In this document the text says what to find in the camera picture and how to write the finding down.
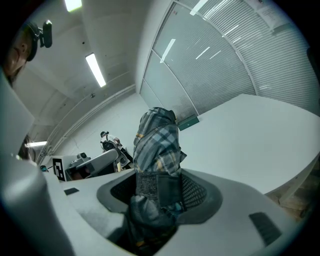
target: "rolled cloth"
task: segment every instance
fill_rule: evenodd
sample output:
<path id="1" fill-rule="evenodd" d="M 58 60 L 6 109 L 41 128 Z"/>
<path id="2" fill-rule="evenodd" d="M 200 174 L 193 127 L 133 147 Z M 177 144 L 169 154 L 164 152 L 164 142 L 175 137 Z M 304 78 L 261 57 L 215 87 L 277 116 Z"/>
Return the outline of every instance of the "rolled cloth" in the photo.
<path id="1" fill-rule="evenodd" d="M 130 240 L 138 254 L 155 253 L 174 233 L 181 203 L 180 162 L 187 155 L 179 146 L 172 110 L 154 107 L 145 113 L 134 139 L 136 195 L 130 200 Z"/>

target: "wooden floor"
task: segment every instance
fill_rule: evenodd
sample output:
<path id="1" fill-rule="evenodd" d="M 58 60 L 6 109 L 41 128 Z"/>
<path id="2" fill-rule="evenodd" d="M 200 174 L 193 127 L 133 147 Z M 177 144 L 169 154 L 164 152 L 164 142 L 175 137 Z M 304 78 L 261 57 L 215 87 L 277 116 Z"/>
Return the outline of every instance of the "wooden floor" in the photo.
<path id="1" fill-rule="evenodd" d="M 315 164 L 312 172 L 298 188 L 298 190 L 282 205 L 279 204 L 279 198 L 290 187 L 290 182 L 279 187 L 275 191 L 268 193 L 267 196 L 276 204 L 280 205 L 288 214 L 290 214 L 297 222 L 308 216 L 312 211 L 313 205 L 319 196 L 320 188 L 320 167 L 319 160 Z"/>

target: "green box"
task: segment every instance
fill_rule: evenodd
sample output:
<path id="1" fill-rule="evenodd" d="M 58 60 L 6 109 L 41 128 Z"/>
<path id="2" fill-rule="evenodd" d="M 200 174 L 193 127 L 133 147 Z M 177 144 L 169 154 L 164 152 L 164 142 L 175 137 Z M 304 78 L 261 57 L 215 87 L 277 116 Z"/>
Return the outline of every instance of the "green box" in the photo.
<path id="1" fill-rule="evenodd" d="M 178 123 L 178 128 L 180 131 L 183 131 L 184 129 L 189 128 L 190 126 L 193 126 L 195 124 L 199 123 L 198 117 L 193 114 L 192 116 L 182 120 L 181 122 Z"/>

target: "mesh holder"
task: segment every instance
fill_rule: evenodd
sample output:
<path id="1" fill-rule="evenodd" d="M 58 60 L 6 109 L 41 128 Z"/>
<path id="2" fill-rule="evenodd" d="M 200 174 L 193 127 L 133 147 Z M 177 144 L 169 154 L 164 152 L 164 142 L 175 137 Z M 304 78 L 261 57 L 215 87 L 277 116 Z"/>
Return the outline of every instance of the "mesh holder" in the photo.
<path id="1" fill-rule="evenodd" d="M 177 218 L 177 226 L 204 223 L 218 211 L 223 198 L 215 185 L 183 169 L 181 183 L 184 212 Z M 110 212 L 125 214 L 135 193 L 136 172 L 133 170 L 102 185 L 96 196 Z"/>

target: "white table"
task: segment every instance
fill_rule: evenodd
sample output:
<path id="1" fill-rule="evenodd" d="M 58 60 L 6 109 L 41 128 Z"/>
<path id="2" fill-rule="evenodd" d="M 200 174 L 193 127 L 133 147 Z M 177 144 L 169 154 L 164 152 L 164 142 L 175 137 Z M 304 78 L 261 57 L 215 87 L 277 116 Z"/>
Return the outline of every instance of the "white table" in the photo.
<path id="1" fill-rule="evenodd" d="M 179 132 L 181 167 L 263 194 L 297 176 L 299 186 L 320 152 L 320 117 L 282 101 L 241 94 L 198 118 Z"/>

